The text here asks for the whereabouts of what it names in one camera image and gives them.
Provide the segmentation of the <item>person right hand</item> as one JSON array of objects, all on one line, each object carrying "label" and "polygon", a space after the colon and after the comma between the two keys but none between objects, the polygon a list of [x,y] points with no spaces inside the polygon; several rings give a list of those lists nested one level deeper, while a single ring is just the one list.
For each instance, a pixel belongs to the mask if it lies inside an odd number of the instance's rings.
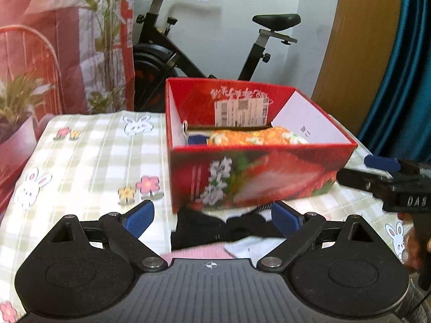
[{"label": "person right hand", "polygon": [[423,246],[418,240],[414,226],[404,235],[405,249],[402,251],[401,260],[409,273],[418,272],[424,265],[425,253],[430,253],[430,240],[427,246]]}]

